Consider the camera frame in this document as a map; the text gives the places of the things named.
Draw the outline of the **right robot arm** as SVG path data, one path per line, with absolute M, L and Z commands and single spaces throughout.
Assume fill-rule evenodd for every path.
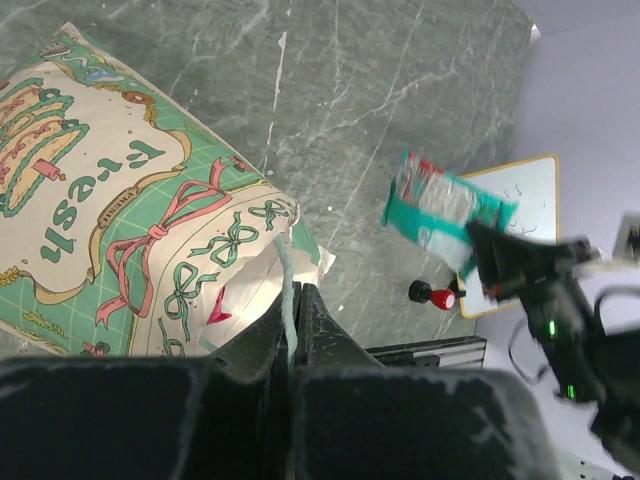
M 619 464 L 639 470 L 639 333 L 607 334 L 602 298 L 590 303 L 579 278 L 603 265 L 586 238 L 552 244 L 467 225 L 484 294 L 518 299 L 530 334 L 559 383 L 559 397 L 594 402 L 590 429 Z

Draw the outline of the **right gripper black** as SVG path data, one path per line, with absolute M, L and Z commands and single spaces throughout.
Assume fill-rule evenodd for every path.
M 565 297 L 586 304 L 574 269 L 595 259 L 586 239 L 560 244 L 510 238 L 478 221 L 467 225 L 483 293 L 492 300 Z

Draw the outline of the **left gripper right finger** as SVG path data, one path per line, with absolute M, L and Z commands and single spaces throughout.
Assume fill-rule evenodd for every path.
M 386 367 L 331 318 L 316 287 L 299 307 L 306 364 L 292 398 L 299 479 L 557 479 L 530 392 L 485 369 Z

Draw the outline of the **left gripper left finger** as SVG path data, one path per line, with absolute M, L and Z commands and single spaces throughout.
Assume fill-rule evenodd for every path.
M 290 308 L 204 357 L 4 360 L 2 477 L 283 478 Z

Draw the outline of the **teal candy packet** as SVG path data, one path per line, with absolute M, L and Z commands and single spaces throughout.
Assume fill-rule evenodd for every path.
M 477 266 L 467 226 L 480 222 L 504 232 L 518 204 L 403 152 L 381 225 L 446 263 L 465 279 Z

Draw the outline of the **green patterned paper bag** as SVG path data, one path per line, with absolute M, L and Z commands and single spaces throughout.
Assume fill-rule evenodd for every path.
M 1 329 L 59 355 L 197 356 L 333 256 L 296 200 L 72 24 L 1 86 Z M 232 317 L 206 325 L 221 287 Z

